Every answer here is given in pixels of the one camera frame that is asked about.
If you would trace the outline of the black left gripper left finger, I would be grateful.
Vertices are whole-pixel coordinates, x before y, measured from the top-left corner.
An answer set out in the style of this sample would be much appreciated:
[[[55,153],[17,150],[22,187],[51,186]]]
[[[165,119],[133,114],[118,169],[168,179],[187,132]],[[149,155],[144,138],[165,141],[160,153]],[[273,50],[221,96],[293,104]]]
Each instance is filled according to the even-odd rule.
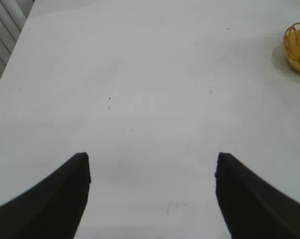
[[[72,239],[91,184],[89,157],[76,153],[24,193],[0,206],[0,239]]]

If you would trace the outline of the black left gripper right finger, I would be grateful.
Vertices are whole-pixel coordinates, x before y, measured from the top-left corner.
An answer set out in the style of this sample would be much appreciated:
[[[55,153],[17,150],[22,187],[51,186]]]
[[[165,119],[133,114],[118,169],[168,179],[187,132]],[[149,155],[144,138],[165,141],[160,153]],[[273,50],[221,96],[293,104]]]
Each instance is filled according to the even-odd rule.
[[[216,198],[233,239],[300,239],[300,203],[230,153],[219,153]]]

